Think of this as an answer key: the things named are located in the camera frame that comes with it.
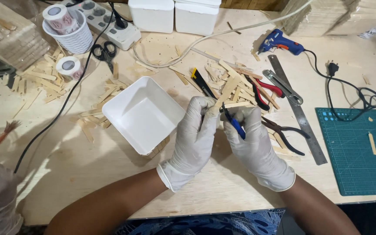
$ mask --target steel ruler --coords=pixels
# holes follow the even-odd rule
[[[287,76],[285,75],[284,70],[281,67],[281,64],[275,55],[268,56],[269,61],[271,62],[272,67],[274,68],[275,73],[282,79],[285,83],[291,86],[290,82],[288,81]],[[295,118],[300,125],[301,130],[305,131],[309,136],[310,139],[306,139],[308,147],[310,148],[311,154],[314,157],[317,165],[322,165],[327,163],[326,157],[324,156],[323,151],[321,150],[320,144],[318,143],[316,136],[314,135],[313,130],[311,129],[310,124],[307,121],[306,115],[302,110],[301,106],[295,106],[290,100],[290,106],[292,111],[294,112]]]

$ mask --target person's forearm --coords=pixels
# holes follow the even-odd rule
[[[165,190],[155,168],[119,180],[65,207],[50,221],[45,235],[109,234]]]
[[[337,205],[298,175],[294,185],[279,195],[305,232],[312,235],[360,235]]]

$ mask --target blue glue gun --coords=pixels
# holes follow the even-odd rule
[[[223,111],[224,111],[224,113],[227,117],[227,120],[233,125],[233,127],[236,129],[236,131],[240,135],[240,137],[242,139],[245,139],[246,133],[245,133],[245,131],[243,131],[243,128],[240,126],[240,123],[230,115],[230,113],[228,112],[228,110],[224,106],[224,103],[222,105],[222,108],[223,108]]]
[[[279,29],[274,29],[264,40],[264,42],[260,45],[258,54],[269,51],[272,47],[284,48],[288,51],[291,51],[295,56],[298,56],[301,52],[304,51],[304,47],[291,41],[289,39],[284,38],[282,35],[284,33]]]

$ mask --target blue pliers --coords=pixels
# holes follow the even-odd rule
[[[234,128],[236,129],[240,137],[242,139],[245,139],[246,138],[245,131],[243,131],[243,128],[240,126],[240,123],[230,115],[230,113],[228,112],[228,109],[226,109],[226,107],[224,106],[224,102],[222,105],[222,109],[224,111],[224,114],[226,115],[227,120],[234,126]]]

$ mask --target light wooden tabletop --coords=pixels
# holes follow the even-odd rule
[[[265,14],[259,11],[220,9],[214,32],[228,30],[227,21],[237,28],[266,20]],[[262,41],[263,34],[272,29],[274,25],[265,25],[243,30],[241,35],[221,35],[201,42],[196,48],[216,53],[231,63],[243,63],[253,68],[255,73],[262,74],[262,70],[272,69],[267,59],[272,53],[259,55],[261,61],[257,62],[250,50]],[[162,63],[171,56],[176,56],[175,45],[184,49],[200,38],[198,35],[177,32],[142,33],[142,37],[138,46],[139,53],[144,59],[159,59]],[[376,91],[376,38],[364,40],[357,36],[328,36],[293,40],[317,54],[318,67],[322,73],[325,72],[324,64],[333,59],[340,66],[336,77],[357,87],[364,87],[366,84],[362,74],[365,74],[372,83],[369,88]],[[303,97],[304,113],[328,157],[314,111],[315,107],[327,107],[326,80],[313,70],[312,55],[301,53],[294,56],[281,49],[274,54],[278,56],[293,89]],[[204,65],[207,60],[206,57],[191,51],[182,62],[174,66],[187,72],[189,68],[196,67],[202,74],[206,74]],[[133,71],[126,69],[132,67],[135,61],[132,51],[118,51],[114,61],[119,63],[119,77],[123,82],[132,83],[138,79]],[[169,68],[159,70],[152,78],[184,109],[192,96],[201,95],[191,85],[185,86]],[[72,94],[67,111],[33,144],[20,167],[18,173],[25,176],[25,179],[18,186],[18,211],[24,216],[26,225],[48,224],[57,212],[75,200],[116,180],[154,168],[161,160],[172,155],[175,136],[159,155],[149,161],[139,156],[112,126],[106,130],[100,127],[91,129],[95,143],[90,144],[80,127],[70,122],[69,117],[90,110],[91,105],[97,103],[97,96],[104,93],[105,80],[112,75],[106,63],[95,59],[91,60],[87,74],[89,75]],[[331,90],[335,107],[349,108],[350,104],[358,99],[353,88],[342,88],[338,82],[332,82]],[[44,104],[43,98],[41,93],[30,109],[22,110],[17,115],[16,119],[23,124],[0,146],[0,163],[9,168],[15,167],[25,146],[58,113],[65,96],[48,104]],[[0,81],[0,133],[21,99],[2,86]],[[277,103],[281,109],[266,117],[279,125],[298,128],[287,99],[278,98]],[[295,148],[306,153],[300,162],[287,162],[297,174],[334,203],[376,200],[376,196],[341,196],[331,164],[317,166],[300,135],[288,133],[287,137]],[[241,166],[232,155],[224,133],[218,131],[212,157],[201,173],[178,193],[170,190],[164,192],[132,218],[238,212],[283,206],[276,193],[260,186],[256,178]]]

